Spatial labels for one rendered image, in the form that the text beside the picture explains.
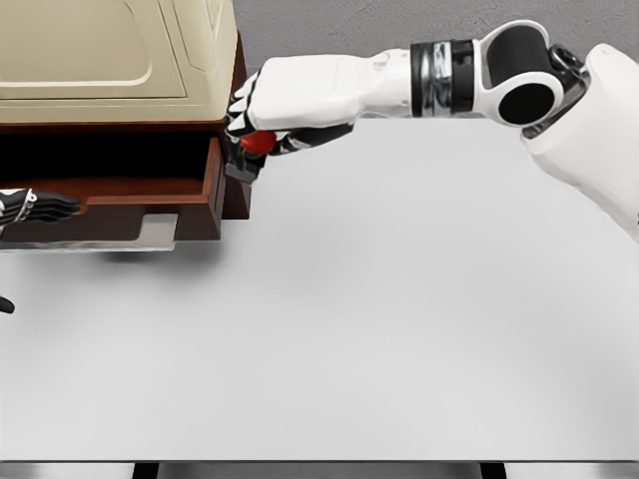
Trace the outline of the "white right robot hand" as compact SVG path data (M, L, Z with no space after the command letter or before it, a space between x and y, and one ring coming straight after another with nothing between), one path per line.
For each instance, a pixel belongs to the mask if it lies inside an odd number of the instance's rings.
M377 80L371 58L272 58L234 93L225 117L226 138L275 132L277 143L267 157L332 142L349 134L372 109L366 97Z

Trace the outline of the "red button switch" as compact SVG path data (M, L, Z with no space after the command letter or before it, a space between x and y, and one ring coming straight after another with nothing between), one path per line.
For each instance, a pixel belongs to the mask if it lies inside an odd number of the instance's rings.
M227 143L226 175L251 185L265 166L267 155L275 148L277 135L269 131L256 131L240 138L227 135Z

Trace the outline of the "brown cabinet drawer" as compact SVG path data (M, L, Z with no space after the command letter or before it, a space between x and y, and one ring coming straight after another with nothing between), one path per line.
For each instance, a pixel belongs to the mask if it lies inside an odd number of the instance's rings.
M177 216L176 240L221 235L225 177L211 133L0 136L0 189L52 191L81 202L56 224L14 224L6 242L135 240L146 215Z

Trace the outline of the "brown cabinet with cream top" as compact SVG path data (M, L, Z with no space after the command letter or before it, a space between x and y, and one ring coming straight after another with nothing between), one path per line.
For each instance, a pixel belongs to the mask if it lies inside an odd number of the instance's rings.
M0 0L0 136L211 133L246 76L233 0Z

